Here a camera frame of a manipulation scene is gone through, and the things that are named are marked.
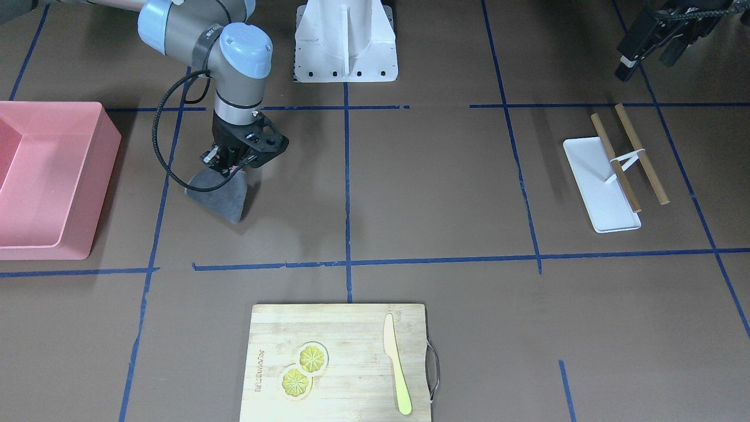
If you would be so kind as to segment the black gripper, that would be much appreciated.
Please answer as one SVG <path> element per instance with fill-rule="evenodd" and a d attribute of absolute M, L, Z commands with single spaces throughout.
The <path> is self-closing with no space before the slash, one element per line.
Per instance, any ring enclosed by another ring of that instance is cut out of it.
<path fill-rule="evenodd" d="M 664 48 L 659 61 L 674 65 L 689 46 L 707 37 L 729 11 L 732 1 L 646 1 L 643 11 L 627 29 L 617 46 L 621 63 L 615 75 L 626 82 L 641 60 Z"/>
<path fill-rule="evenodd" d="M 230 176 L 257 159 L 257 152 L 249 146 L 251 139 L 259 133 L 256 124 L 234 125 L 214 117 L 212 121 L 213 144 L 201 159 L 207 168 L 221 176 Z"/>

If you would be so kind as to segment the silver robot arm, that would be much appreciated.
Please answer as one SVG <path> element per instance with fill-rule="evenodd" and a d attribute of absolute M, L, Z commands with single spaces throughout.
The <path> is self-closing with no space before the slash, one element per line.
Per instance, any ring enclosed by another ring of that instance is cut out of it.
<path fill-rule="evenodd" d="M 262 29 L 247 24 L 254 1 L 102 1 L 136 12 L 140 39 L 191 67 L 191 80 L 215 83 L 212 148 L 204 165 L 230 178 L 244 166 L 257 168 L 272 154 L 255 147 L 265 117 L 260 108 L 270 75 L 273 45 Z"/>

